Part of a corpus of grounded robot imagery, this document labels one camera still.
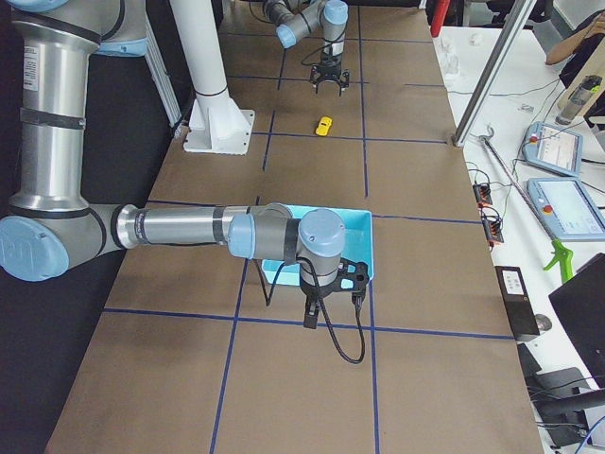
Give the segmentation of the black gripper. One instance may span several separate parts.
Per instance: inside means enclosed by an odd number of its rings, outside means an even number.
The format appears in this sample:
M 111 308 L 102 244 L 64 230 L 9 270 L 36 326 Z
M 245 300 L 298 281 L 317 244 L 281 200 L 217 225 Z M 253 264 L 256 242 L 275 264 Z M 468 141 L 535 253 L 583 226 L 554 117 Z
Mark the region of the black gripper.
M 319 63 L 311 65 L 309 82 L 316 94 L 322 82 L 334 82 L 338 85 L 338 95 L 342 96 L 350 85 L 350 73 L 342 69 L 342 56 L 322 55 Z
M 307 296 L 303 314 L 303 326 L 316 328 L 320 313 L 319 298 L 326 298 L 332 293 L 349 292 L 354 304 L 363 302 L 366 297 L 366 287 L 370 282 L 369 267 L 366 262 L 354 262 L 344 257 L 339 259 L 334 279 L 327 284 L 316 286 L 315 279 L 309 267 L 309 260 L 299 258 L 300 287 Z

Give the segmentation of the person forearm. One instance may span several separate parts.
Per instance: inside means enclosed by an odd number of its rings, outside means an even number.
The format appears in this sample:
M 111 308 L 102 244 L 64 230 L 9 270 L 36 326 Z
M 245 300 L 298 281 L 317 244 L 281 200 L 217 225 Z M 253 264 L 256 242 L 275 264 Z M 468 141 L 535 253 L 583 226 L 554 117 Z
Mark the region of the person forearm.
M 595 19 L 590 25 L 579 29 L 570 37 L 555 44 L 547 53 L 545 64 L 554 65 L 573 55 L 585 39 L 588 39 L 600 31 L 599 22 L 599 19 Z

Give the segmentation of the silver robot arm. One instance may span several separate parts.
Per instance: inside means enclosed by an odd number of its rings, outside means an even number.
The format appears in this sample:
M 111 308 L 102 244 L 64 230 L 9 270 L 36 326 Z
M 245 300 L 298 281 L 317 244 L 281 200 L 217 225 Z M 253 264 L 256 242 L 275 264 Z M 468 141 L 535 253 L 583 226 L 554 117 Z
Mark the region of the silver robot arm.
M 322 82 L 333 82 L 338 94 L 349 87 L 350 73 L 342 69 L 345 33 L 349 7 L 338 0 L 311 1 L 300 12 L 290 1 L 264 1 L 262 11 L 276 26 L 276 35 L 284 49 L 293 47 L 318 29 L 322 30 L 323 46 L 320 61 L 311 64 L 309 82 L 319 91 Z
M 146 1 L 6 1 L 24 39 L 20 190 L 1 219 L 1 267 L 24 281 L 54 278 L 99 255 L 138 245 L 226 245 L 233 256 L 298 264 L 306 295 L 303 326 L 316 328 L 320 310 L 332 329 L 324 298 L 351 292 L 360 309 L 368 265 L 343 257 L 345 226 L 333 210 L 312 209 L 302 219 L 280 203 L 139 209 L 90 205 L 80 194 L 89 59 L 93 54 L 139 57 L 147 52 Z M 169 1 L 195 91 L 184 149 L 244 155 L 254 111 L 231 98 L 211 1 Z M 311 1 L 293 12 L 289 1 L 263 1 L 263 13 L 289 48 L 322 29 L 327 49 L 313 66 L 314 87 L 333 80 L 348 86 L 341 56 L 348 6 Z

